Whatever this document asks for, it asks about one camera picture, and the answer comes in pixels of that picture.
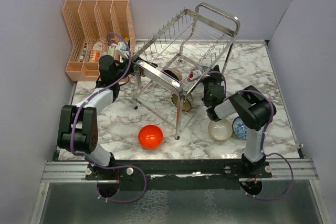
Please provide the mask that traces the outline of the dark patterned cream-inside bowl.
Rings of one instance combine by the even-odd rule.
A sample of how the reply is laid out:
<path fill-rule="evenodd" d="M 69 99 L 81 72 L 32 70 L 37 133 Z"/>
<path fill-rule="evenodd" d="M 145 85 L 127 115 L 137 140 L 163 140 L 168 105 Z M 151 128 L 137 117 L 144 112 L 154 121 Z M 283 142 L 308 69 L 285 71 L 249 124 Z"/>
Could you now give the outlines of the dark patterned cream-inside bowl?
<path fill-rule="evenodd" d="M 178 96 L 176 94 L 173 94 L 171 96 L 171 100 L 174 103 L 174 105 L 176 106 L 178 105 Z M 193 103 L 194 103 L 194 99 L 192 95 L 187 96 L 183 101 L 182 110 L 185 112 L 189 112 L 193 108 Z"/>

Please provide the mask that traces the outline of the black bowl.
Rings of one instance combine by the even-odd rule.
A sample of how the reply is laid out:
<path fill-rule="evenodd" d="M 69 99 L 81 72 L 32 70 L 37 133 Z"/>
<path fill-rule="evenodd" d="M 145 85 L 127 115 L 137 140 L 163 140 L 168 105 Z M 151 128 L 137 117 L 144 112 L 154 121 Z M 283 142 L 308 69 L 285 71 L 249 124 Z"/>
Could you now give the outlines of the black bowl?
<path fill-rule="evenodd" d="M 163 71 L 167 76 L 173 78 L 177 82 L 181 82 L 183 80 L 183 76 L 180 71 L 176 68 L 167 68 Z"/>

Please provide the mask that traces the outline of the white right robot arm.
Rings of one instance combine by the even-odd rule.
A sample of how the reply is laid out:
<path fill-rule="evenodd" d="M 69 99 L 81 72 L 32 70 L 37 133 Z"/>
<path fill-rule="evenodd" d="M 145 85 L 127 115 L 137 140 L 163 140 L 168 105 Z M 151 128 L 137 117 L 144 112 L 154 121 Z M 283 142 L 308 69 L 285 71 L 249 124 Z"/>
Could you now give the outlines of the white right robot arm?
<path fill-rule="evenodd" d="M 201 79 L 203 84 L 202 101 L 207 107 L 211 121 L 218 122 L 237 113 L 247 126 L 246 147 L 241 164 L 241 171 L 246 177 L 254 177 L 260 171 L 258 161 L 264 159 L 264 142 L 269 124 L 276 115 L 276 107 L 269 98 L 254 86 L 248 86 L 227 96 L 226 80 L 215 65 Z"/>

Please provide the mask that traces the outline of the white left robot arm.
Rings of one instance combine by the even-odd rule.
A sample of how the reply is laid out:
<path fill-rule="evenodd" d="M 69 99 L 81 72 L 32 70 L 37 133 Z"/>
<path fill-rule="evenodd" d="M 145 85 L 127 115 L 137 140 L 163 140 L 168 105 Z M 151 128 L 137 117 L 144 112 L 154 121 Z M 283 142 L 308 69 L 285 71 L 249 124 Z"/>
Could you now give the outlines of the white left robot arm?
<path fill-rule="evenodd" d="M 98 143 L 98 114 L 119 95 L 119 82 L 132 73 L 132 57 L 122 62 L 111 55 L 99 59 L 99 76 L 91 95 L 75 105 L 64 105 L 60 113 L 57 146 L 98 166 L 104 179 L 115 175 L 114 155 Z"/>

